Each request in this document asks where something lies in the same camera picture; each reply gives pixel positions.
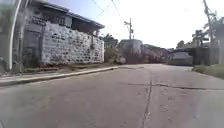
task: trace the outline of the concrete road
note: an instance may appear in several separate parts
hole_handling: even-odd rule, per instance
[[[130,65],[0,88],[3,128],[222,128],[224,80]]]

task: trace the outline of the overcast sky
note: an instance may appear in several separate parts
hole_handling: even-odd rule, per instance
[[[191,41],[194,31],[207,22],[202,0],[113,0],[123,20],[111,0],[93,0],[96,4],[92,0],[48,1],[100,22],[106,26],[102,34],[111,33],[119,40],[128,38],[123,20],[132,18],[136,39],[164,48],[174,48],[180,40]],[[218,16],[224,16],[222,1],[207,0]]]

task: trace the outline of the wall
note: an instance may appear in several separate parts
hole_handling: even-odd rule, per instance
[[[102,63],[103,45],[103,41],[96,37],[47,22],[43,35],[42,63]]]

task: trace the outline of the building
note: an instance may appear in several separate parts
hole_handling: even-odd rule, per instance
[[[103,25],[37,0],[30,2],[24,12],[25,25],[18,25],[13,41],[14,67],[21,63],[37,67],[104,61],[104,44],[98,38]]]
[[[121,40],[118,47],[126,63],[139,63],[141,62],[142,45],[141,40],[132,39]]]

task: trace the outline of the house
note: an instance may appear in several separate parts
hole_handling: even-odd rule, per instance
[[[15,40],[13,46],[14,56],[20,55],[22,46],[25,67],[104,61],[104,44],[98,38],[104,25],[36,0],[27,6],[26,17],[23,43]]]

